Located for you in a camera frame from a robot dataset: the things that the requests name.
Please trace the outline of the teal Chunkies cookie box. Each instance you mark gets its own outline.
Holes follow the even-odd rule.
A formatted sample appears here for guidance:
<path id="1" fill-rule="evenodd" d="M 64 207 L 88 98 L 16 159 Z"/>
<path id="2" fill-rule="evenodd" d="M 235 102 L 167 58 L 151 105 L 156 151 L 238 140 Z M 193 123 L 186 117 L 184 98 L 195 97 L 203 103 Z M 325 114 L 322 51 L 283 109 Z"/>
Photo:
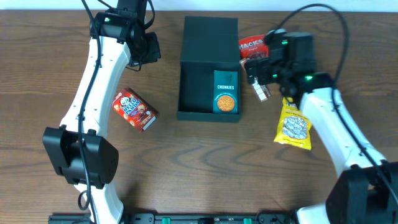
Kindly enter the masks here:
<path id="1" fill-rule="evenodd" d="M 214 71 L 213 113 L 238 113 L 238 73 Z"/>

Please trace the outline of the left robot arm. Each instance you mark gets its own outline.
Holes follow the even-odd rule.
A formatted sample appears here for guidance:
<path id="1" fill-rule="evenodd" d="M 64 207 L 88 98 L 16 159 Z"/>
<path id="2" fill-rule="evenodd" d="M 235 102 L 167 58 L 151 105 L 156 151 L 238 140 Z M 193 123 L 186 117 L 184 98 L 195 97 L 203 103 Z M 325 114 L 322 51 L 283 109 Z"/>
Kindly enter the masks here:
<path id="1" fill-rule="evenodd" d="M 149 0 L 119 0 L 116 7 L 90 14 L 85 71 L 59 127 L 46 128 L 44 148 L 56 174 L 78 191 L 79 215 L 51 215 L 50 223 L 123 223 L 128 217 L 114 186 L 118 150 L 107 141 L 108 118 L 123 71 L 138 72 L 160 58 L 157 36 L 149 31 Z"/>

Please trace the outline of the brown Pocky box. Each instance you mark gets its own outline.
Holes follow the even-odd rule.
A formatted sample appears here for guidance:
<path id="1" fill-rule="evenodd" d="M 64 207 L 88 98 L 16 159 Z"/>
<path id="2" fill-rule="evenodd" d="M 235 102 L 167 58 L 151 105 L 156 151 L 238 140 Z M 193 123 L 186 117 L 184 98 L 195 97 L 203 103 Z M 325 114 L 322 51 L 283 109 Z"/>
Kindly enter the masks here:
<path id="1" fill-rule="evenodd" d="M 248 81 L 250 81 L 251 78 L 250 78 L 249 75 L 246 73 L 246 70 L 245 70 L 245 68 L 244 68 L 246 62 L 247 62 L 247 59 L 246 59 L 246 58 L 241 59 L 241 60 L 239 61 L 240 65 L 241 65 L 242 73 L 243 73 L 244 75 L 247 75 L 247 76 L 248 76 Z M 252 83 L 251 85 L 252 85 L 254 91 L 256 92 L 256 95 L 258 96 L 260 102 L 264 102 L 264 101 L 268 100 L 269 97 L 271 96 L 271 93 L 269 92 L 267 86 L 266 86 L 266 85 L 260 85 L 260 84 L 258 83 L 258 79 L 257 79 L 256 77 L 252 77 L 252 79 L 253 79 L 253 83 Z"/>

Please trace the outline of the red Hacks candy bag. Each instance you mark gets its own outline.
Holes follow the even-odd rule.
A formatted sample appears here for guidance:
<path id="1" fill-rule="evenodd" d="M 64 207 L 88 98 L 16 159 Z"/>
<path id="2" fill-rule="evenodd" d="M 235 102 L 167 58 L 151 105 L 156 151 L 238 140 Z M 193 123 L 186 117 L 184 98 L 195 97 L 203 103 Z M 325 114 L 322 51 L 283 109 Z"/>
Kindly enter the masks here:
<path id="1" fill-rule="evenodd" d="M 254 35 L 239 40 L 241 59 L 261 59 L 269 56 L 268 46 L 264 42 L 265 35 Z"/>

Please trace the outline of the yellow Hacks candy bag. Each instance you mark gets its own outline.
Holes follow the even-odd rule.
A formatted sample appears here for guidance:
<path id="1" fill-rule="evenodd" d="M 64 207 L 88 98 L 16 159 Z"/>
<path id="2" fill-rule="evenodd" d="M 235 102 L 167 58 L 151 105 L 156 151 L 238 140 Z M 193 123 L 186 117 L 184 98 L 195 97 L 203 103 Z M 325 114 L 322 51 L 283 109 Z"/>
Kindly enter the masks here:
<path id="1" fill-rule="evenodd" d="M 274 142 L 311 150 L 310 129 L 312 124 L 289 100 L 290 98 L 282 100 L 282 110 Z"/>

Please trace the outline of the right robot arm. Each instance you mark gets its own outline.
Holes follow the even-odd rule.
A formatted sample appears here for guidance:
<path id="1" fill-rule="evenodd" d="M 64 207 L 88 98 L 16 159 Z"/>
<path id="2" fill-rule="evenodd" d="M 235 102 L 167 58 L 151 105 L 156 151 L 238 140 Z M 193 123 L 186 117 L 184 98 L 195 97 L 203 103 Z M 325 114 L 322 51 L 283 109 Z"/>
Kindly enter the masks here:
<path id="1" fill-rule="evenodd" d="M 397 163 L 366 139 L 326 72 L 316 71 L 313 36 L 272 30 L 267 58 L 248 60 L 250 79 L 279 84 L 281 95 L 309 119 L 338 176 L 324 203 L 295 211 L 295 223 L 397 223 Z"/>

